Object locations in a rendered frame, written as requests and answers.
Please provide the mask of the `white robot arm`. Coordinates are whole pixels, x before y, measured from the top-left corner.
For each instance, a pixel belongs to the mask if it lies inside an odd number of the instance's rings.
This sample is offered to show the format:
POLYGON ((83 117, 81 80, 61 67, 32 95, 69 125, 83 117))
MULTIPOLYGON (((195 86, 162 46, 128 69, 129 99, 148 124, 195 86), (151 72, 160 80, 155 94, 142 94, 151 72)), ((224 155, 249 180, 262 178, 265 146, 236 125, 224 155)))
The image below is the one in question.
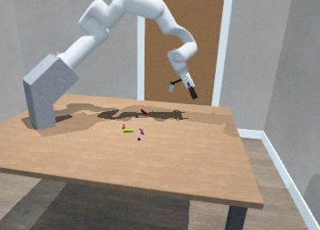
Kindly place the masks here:
POLYGON ((196 54, 197 45, 193 36, 185 28, 177 25, 162 0, 113 0, 109 7, 102 0, 95 0, 78 23, 88 36, 81 37, 65 53, 57 53, 57 56, 66 61, 69 67, 75 69, 108 39, 107 29, 113 28, 126 12, 147 19, 158 17, 155 21, 163 34, 178 36, 184 43, 182 47, 167 53, 176 75, 188 70, 186 61, 196 54))

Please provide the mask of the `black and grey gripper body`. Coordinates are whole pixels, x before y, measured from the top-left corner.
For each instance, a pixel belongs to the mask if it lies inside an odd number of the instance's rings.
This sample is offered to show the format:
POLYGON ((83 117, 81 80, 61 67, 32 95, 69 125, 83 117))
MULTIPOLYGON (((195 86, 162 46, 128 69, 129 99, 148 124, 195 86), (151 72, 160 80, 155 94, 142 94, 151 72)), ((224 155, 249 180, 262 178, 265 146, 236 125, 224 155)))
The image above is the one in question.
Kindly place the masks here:
POLYGON ((177 76, 180 76, 180 78, 181 78, 182 82, 184 82, 184 85, 185 85, 185 87, 187 88, 187 90, 188 90, 188 85, 187 85, 187 83, 191 83, 190 86, 191 86, 191 87, 194 87, 194 84, 192 83, 193 80, 192 80, 192 78, 190 77, 190 75, 189 75, 189 73, 188 73, 188 70, 185 71, 184 73, 180 74, 180 75, 177 75, 177 76), (191 78, 191 79, 190 79, 190 78, 191 78))

